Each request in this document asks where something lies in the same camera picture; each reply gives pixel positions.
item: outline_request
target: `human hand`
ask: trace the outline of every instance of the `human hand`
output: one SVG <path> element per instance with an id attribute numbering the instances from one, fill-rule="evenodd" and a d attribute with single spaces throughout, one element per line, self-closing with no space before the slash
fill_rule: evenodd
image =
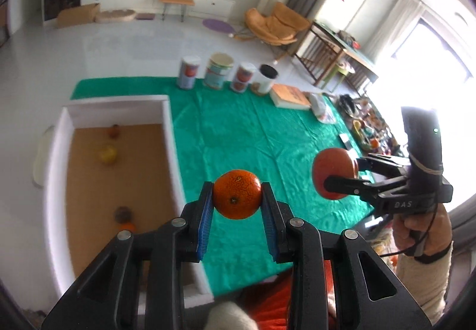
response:
<path id="1" fill-rule="evenodd" d="M 415 240 L 410 237 L 410 230 L 426 232 L 434 212 L 403 217 L 398 214 L 393 217 L 393 237 L 400 251 L 410 248 Z M 446 249 L 453 239 L 451 222 L 443 204 L 438 204 L 435 221 L 431 226 L 423 253 L 431 256 Z"/>

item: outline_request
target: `white floor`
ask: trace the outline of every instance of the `white floor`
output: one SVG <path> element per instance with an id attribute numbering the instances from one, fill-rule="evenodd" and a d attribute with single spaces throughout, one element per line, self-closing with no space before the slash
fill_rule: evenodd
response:
<path id="1" fill-rule="evenodd" d="M 90 77 L 176 76 L 180 58 L 214 52 L 271 64 L 270 48 L 206 29 L 201 20 L 88 24 L 66 29 L 31 22 L 0 48 L 0 278 L 23 308 L 55 301 L 44 245 L 42 190 L 32 164 L 43 131 L 56 122 L 76 83 Z M 297 61 L 282 60 L 278 82 L 319 91 Z M 345 84 L 335 93 L 346 92 Z"/>

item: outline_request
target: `can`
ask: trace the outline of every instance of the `can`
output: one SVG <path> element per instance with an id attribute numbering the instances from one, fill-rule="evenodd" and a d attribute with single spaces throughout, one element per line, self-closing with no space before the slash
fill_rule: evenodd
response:
<path id="1" fill-rule="evenodd" d="M 239 94 L 245 92 L 248 88 L 249 82 L 256 72 L 258 72 L 258 69 L 253 64 L 241 63 L 230 84 L 230 89 Z"/>
<path id="2" fill-rule="evenodd" d="M 180 63 L 180 72 L 177 77 L 177 86 L 181 89 L 192 89 L 197 78 L 201 59 L 198 56 L 185 56 Z"/>
<path id="3" fill-rule="evenodd" d="M 204 84 L 213 89 L 222 89 L 228 73 L 233 68 L 233 58 L 226 53 L 211 55 L 206 67 Z"/>
<path id="4" fill-rule="evenodd" d="M 259 67 L 259 74 L 256 75 L 255 81 L 251 85 L 251 91 L 258 96 L 265 96 L 271 91 L 277 78 L 277 70 L 270 65 L 262 64 Z"/>

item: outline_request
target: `wooden bench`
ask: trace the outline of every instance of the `wooden bench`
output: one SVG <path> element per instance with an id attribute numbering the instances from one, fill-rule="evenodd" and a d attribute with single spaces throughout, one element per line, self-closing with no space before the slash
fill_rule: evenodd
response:
<path id="1" fill-rule="evenodd" d="M 182 11 L 182 22 L 183 22 L 184 15 L 187 12 L 187 6 L 195 6 L 194 0 L 159 0 L 159 2 L 164 4 L 164 11 L 162 12 L 162 21 L 165 20 L 165 14 L 167 12 L 167 8 L 171 4 L 180 5 L 181 11 Z"/>

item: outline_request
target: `screw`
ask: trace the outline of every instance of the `screw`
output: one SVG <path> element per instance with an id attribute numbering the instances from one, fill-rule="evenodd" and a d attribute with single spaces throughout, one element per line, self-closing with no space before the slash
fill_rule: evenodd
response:
<path id="1" fill-rule="evenodd" d="M 344 236 L 348 239 L 355 240 L 358 237 L 358 233 L 355 232 L 353 229 L 346 229 L 344 231 Z"/>
<path id="2" fill-rule="evenodd" d="M 121 232 L 118 233 L 119 240 L 127 240 L 131 236 L 132 236 L 132 233 L 130 233 L 128 230 L 122 230 Z"/>
<path id="3" fill-rule="evenodd" d="M 182 217 L 176 217 L 172 220 L 172 225 L 177 228 L 183 227 L 185 223 L 185 219 Z"/>
<path id="4" fill-rule="evenodd" d="M 291 220 L 289 220 L 289 223 L 296 228 L 302 227 L 304 225 L 304 221 L 299 217 L 293 217 Z"/>

